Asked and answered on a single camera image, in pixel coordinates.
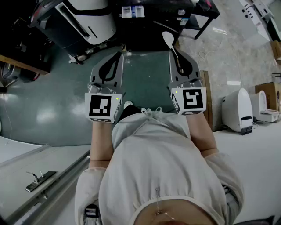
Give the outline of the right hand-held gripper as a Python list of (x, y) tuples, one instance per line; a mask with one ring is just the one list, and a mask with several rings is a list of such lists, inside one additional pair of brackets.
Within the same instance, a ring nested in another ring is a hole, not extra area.
[(171, 83), (168, 85), (171, 100), (178, 115), (196, 115), (206, 110), (206, 88), (199, 78), (198, 63), (187, 53), (175, 49), (169, 51)]

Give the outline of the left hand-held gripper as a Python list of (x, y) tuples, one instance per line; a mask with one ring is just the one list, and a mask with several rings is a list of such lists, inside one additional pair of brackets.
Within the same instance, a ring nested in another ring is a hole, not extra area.
[(92, 69), (85, 94), (85, 116), (93, 122), (113, 123), (122, 104), (124, 56), (120, 51), (106, 56)]

